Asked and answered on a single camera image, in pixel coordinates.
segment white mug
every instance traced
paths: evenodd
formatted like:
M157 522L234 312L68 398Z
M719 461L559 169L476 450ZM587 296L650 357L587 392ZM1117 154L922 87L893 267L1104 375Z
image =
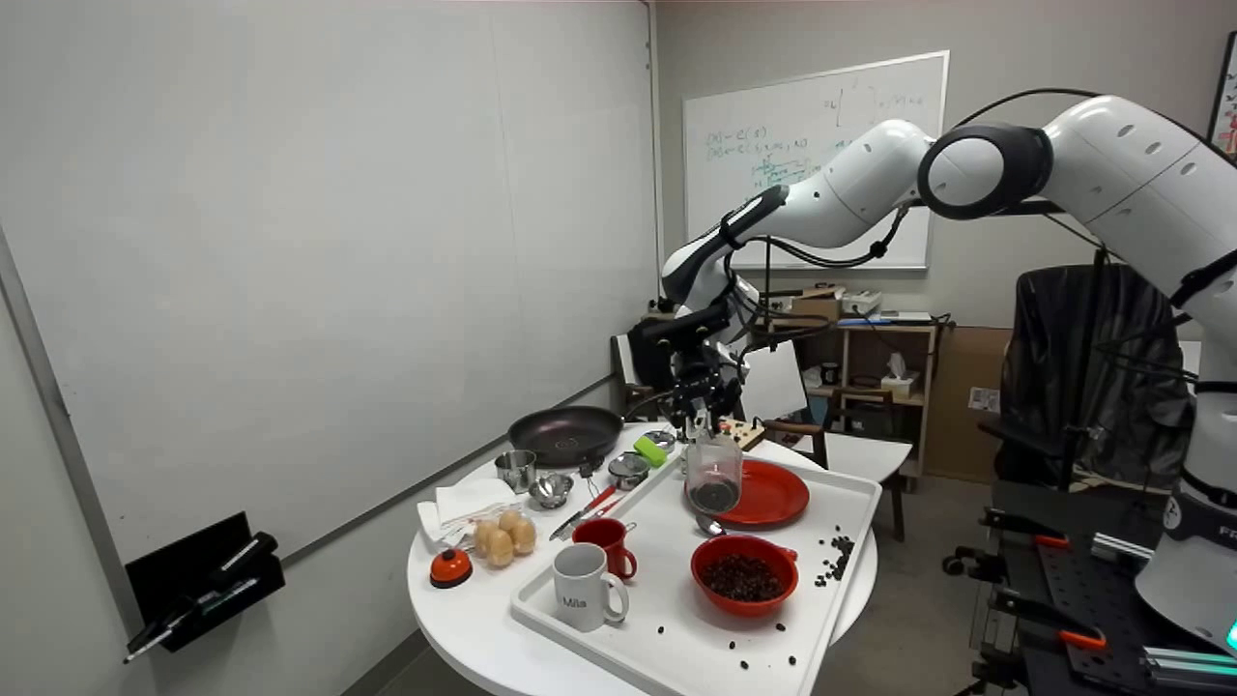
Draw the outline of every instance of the white mug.
M591 541L576 541L552 557L555 616L576 631L601 621L622 627L627 586L605 573L605 553Z

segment plate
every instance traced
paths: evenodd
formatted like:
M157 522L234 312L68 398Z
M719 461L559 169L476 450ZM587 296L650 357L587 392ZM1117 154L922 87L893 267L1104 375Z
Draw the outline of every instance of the plate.
M742 499L719 522L728 524L790 524L806 511L806 483L769 461L742 461Z

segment white table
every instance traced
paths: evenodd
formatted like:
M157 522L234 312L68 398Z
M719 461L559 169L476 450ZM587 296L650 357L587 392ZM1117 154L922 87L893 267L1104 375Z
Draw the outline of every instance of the white table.
M630 441L657 424L630 424L618 435L618 450L630 450ZM862 441L846 435L844 450L831 452L831 468L840 471L867 471L872 465L884 465L895 455L884 441ZM777 461L790 468L814 468L806 455L781 450L781 443L757 443L748 455ZM471 581L461 586L433 586L430 582L430 560L433 550L416 535L407 560L407 582L413 616L426 631L426 640L471 684L487 691L536 691L536 696L605 696L605 691L636 691L635 684L610 676L605 667L583 661L578 655L555 645L552 636L523 627L511 616L511 600L516 586L525 586L563 541L547 541L547 531L563 522L572 511L578 511L591 499L591 491L578 483L559 511L528 511L536 522L536 553L516 557L511 567L493 573L482 560L471 564ZM877 582L877 541L871 537L851 564L851 597L840 618L836 640L853 627L867 600Z

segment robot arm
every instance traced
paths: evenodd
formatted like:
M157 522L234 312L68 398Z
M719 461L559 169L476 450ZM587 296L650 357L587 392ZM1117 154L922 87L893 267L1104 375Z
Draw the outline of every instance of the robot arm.
M714 308L711 340L734 340L755 291L728 260L755 237L840 249L909 192L940 215L992 215L1049 196L1185 308L1202 327L1198 413L1183 483L1136 591L1165 618L1237 655L1237 174L1179 122L1092 95L1049 126L958 126L926 143L911 122L877 122L818 174L764 188L670 256L663 301Z

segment black chair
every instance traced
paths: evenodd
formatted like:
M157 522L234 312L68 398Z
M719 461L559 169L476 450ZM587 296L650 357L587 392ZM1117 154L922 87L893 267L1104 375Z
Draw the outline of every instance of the black chair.
M1190 392L1171 301L1130 267L1016 277L998 477L1065 488L1079 468L1153 483L1179 468Z

